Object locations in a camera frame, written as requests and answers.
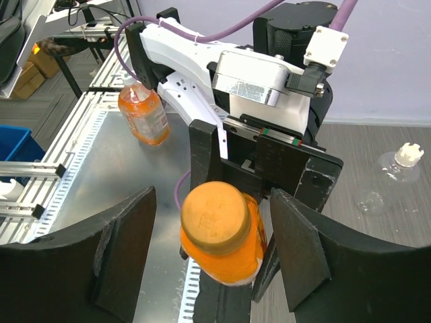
blue plastic container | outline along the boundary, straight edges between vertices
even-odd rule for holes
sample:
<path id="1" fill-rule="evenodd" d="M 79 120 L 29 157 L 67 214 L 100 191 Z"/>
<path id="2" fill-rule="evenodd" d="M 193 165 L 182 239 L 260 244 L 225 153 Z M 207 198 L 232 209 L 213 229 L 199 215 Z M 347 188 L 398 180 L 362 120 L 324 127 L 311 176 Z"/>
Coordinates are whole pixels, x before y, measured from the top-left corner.
<path id="1" fill-rule="evenodd" d="M 45 155 L 43 149 L 31 136 L 32 131 L 22 127 L 0 125 L 0 161 L 34 162 Z M 16 178 L 21 184 L 27 184 L 27 178 Z"/>

gray floor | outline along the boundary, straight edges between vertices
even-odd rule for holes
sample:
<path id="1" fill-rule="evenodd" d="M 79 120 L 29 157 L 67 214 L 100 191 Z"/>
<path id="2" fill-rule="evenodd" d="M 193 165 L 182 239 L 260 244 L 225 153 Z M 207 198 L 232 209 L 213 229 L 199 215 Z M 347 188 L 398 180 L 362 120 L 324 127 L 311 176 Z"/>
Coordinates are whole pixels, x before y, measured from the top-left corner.
<path id="1" fill-rule="evenodd" d="M 85 91 L 98 66 L 89 50 L 72 56 L 67 62 L 80 88 Z M 32 129 L 32 136 L 48 149 L 77 99 L 62 72 L 47 79 L 28 100 L 0 100 L 0 124 Z"/>

white wall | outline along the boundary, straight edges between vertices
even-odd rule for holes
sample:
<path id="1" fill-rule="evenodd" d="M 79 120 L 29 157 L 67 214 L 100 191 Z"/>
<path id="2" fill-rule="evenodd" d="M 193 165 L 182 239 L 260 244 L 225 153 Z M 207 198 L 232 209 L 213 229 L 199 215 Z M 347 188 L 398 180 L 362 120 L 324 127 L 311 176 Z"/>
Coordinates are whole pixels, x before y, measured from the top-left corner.
<path id="1" fill-rule="evenodd" d="M 268 0 L 139 1 L 145 15 L 176 7 L 183 25 L 210 35 Z M 350 40 L 329 79 L 327 120 L 431 124 L 431 0 L 359 0 L 344 31 Z M 225 41 L 252 44 L 251 26 Z"/>

screw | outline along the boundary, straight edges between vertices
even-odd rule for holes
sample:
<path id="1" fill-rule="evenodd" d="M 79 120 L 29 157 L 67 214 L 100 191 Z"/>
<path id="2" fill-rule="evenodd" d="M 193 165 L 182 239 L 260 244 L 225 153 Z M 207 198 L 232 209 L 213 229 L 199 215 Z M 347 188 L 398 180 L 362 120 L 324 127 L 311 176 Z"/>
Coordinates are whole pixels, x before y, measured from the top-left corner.
<path id="1" fill-rule="evenodd" d="M 324 89 L 325 84 L 323 83 L 319 83 L 316 86 L 316 97 L 318 98 L 322 98 L 323 94 L 325 93 L 325 89 Z"/>

bottle with orange liquid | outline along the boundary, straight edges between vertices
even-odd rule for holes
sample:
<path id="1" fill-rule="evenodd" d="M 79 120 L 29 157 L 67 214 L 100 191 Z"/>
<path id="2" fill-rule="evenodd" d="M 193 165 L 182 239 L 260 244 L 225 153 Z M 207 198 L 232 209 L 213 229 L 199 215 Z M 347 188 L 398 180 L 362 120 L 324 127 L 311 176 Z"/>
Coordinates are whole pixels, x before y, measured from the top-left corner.
<path id="1" fill-rule="evenodd" d="M 207 182 L 189 193 L 180 240 L 203 271 L 227 286 L 251 283 L 267 248 L 256 200 L 225 182 Z"/>
<path id="2" fill-rule="evenodd" d="M 119 108 L 131 132 L 140 141 L 157 146 L 169 135 L 169 124 L 162 101 L 130 75 L 123 77 L 125 87 L 119 94 Z"/>

